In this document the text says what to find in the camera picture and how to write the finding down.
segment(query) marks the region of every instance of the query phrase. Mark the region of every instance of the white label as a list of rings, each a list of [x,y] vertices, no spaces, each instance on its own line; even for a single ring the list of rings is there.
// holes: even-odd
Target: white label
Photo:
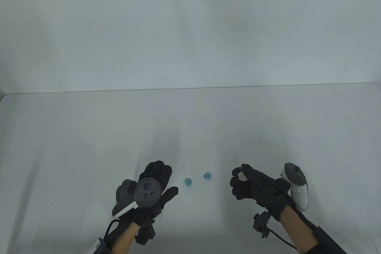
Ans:
[[[101,244],[101,242],[99,241],[99,239],[94,243],[94,245],[90,248],[90,250],[87,252],[87,254],[94,254],[95,251],[98,249],[99,245]]]

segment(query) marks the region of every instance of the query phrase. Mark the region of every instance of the blue dot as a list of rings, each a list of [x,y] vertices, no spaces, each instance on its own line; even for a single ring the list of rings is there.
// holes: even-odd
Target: blue dot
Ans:
[[[184,183],[185,183],[187,186],[190,186],[190,185],[192,184],[192,179],[190,179],[190,178],[187,177],[187,178],[185,179]]]
[[[204,174],[204,179],[206,179],[206,180],[210,180],[212,178],[212,174],[210,173],[210,172],[206,172],[205,174]]]

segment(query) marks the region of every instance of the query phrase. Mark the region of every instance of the forearm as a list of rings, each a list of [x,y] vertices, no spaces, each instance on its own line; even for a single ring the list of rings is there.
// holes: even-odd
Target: forearm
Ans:
[[[313,231],[301,220],[291,206],[287,205],[285,207],[279,220],[299,253],[306,253],[319,244],[319,241],[313,235]]]
[[[124,231],[124,233],[120,235],[120,237],[116,240],[112,249],[112,253],[127,254],[139,229],[140,226],[132,222],[131,225],[126,229],[126,231]]]

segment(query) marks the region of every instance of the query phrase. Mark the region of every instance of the white table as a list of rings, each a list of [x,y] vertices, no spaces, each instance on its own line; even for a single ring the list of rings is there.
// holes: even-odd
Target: white table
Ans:
[[[306,216],[349,253],[376,253],[380,156],[381,94],[370,84],[9,95],[0,253],[86,253],[106,231],[118,185],[153,160],[173,167],[179,195],[154,240],[131,253],[294,253],[252,229],[263,209],[229,186],[243,162],[278,177],[288,161],[309,182]]]

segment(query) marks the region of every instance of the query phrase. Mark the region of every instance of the person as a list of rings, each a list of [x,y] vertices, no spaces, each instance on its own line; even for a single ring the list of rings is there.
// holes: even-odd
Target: person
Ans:
[[[246,181],[239,179],[240,172],[245,175]],[[160,182],[162,189],[165,189],[171,174],[170,166],[165,165],[162,161],[156,161],[147,166],[140,175],[139,181],[152,177]],[[313,228],[316,229],[316,227],[298,213],[295,203],[287,194],[288,188],[284,187],[284,183],[283,179],[270,178],[248,164],[235,168],[230,180],[235,198],[237,200],[254,199],[258,205],[265,207],[269,214],[282,224],[300,254],[333,253],[315,236]],[[144,245],[148,239],[152,238],[147,234],[147,230],[152,228],[154,218],[161,213],[164,205],[177,194],[178,188],[171,187],[162,194],[160,201],[152,208],[132,209],[120,217],[118,227],[110,235],[105,236],[106,245],[111,249],[111,253],[127,254],[134,239],[137,242],[140,239],[140,244]]]

